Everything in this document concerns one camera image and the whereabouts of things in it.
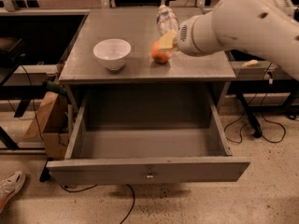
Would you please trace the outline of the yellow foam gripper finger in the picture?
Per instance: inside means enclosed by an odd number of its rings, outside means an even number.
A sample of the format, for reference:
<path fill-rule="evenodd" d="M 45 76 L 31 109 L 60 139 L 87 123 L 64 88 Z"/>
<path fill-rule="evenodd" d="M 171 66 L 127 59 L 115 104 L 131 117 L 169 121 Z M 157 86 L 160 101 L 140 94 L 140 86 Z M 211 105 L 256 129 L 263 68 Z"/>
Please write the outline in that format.
<path fill-rule="evenodd" d="M 159 49 L 174 49 L 177 44 L 177 32 L 170 30 L 162 35 L 158 40 Z"/>

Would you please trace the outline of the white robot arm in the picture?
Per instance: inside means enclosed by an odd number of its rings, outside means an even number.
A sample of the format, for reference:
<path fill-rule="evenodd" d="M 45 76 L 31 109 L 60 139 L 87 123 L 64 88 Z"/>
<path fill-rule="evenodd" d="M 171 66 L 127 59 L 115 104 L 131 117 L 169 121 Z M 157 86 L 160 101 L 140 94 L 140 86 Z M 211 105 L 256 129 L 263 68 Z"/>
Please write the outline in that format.
<path fill-rule="evenodd" d="M 299 79 L 299 22 L 291 0 L 220 0 L 212 11 L 167 30 L 158 48 L 189 56 L 236 49 Z"/>

